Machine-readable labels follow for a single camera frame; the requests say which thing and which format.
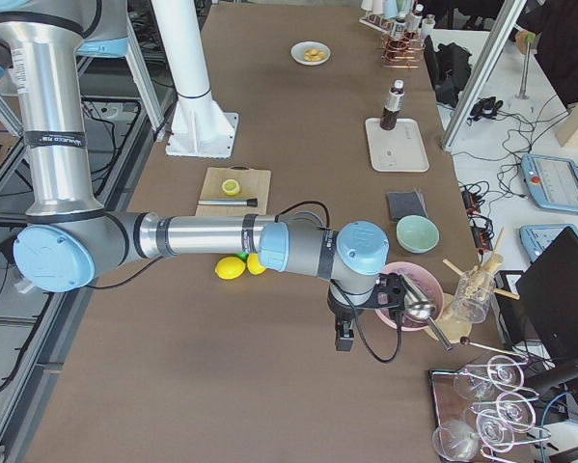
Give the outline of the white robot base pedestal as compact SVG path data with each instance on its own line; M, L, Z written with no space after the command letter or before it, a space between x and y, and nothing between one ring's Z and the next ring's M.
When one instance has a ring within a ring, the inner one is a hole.
M212 96L194 3L155 0L152 7L178 97L166 152L229 158L238 114L225 113Z

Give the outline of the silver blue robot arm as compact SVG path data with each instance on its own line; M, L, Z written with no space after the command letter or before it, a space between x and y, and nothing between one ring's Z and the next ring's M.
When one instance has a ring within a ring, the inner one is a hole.
M360 313L392 301L380 227L358 221L333 231L304 213L109 213L96 198L76 59L125 55L127 23L124 1L0 1L34 186L27 226L14 243L19 271L35 286L66 292L139 259L244 252L266 268L327 281L336 346L349 349L362 335Z

